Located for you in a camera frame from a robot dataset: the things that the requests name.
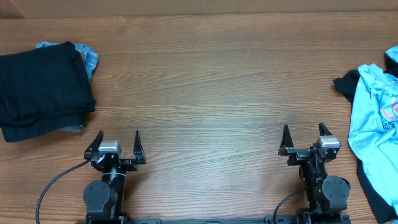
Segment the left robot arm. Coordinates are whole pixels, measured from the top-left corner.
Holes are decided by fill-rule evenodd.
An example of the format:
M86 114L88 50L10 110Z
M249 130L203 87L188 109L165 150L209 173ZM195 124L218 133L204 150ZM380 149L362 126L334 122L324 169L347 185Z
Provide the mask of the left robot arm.
M120 143L105 141L100 131L88 146L84 158L102 173L101 180L89 183L83 192L86 204L86 223L132 223L123 212L126 173L138 170L146 163L139 132L135 134L133 158L122 158Z

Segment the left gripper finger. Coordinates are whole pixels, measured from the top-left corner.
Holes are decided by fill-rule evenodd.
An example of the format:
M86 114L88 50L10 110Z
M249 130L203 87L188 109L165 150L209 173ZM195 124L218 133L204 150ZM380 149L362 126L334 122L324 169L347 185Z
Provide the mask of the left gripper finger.
M99 146L103 141L103 136L104 136L103 131L100 130L95 139L93 140L93 142L85 150L84 159L91 160L93 154L95 152L98 152Z
M133 153L135 156L136 164L146 164L146 155L142 148L139 131L136 131L134 139Z

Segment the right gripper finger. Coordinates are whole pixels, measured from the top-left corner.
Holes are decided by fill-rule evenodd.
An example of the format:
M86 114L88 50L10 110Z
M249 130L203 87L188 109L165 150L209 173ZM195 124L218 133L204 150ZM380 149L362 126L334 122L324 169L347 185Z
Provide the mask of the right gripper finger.
M321 136L331 136L332 133L328 130L324 123L319 123L319 132Z
M289 127L287 124L285 124L278 155L288 156L289 154L292 153L293 150L294 150L294 144L292 141L292 137L290 135Z

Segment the light blue printed t-shirt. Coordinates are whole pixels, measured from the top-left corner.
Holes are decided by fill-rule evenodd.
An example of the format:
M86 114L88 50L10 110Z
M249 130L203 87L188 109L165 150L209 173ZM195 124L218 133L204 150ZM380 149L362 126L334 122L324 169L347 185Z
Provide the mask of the light blue printed t-shirt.
M373 189L397 211L397 77L375 64L358 67L349 146Z

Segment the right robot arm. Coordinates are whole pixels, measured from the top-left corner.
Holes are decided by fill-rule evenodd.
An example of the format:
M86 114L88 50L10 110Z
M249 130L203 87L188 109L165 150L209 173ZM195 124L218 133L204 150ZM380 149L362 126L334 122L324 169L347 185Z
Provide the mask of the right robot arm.
M279 208L290 198L304 192L307 196L307 208L300 208L290 218L292 223L350 223L349 216L344 216L349 197L349 182L338 176L328 175L326 163L336 159L341 143L337 137L320 123L317 141L305 149L294 146L289 127L284 125L278 155L287 156L288 166L299 166L299 176L303 189L299 190L278 204L272 215L272 221L278 222Z

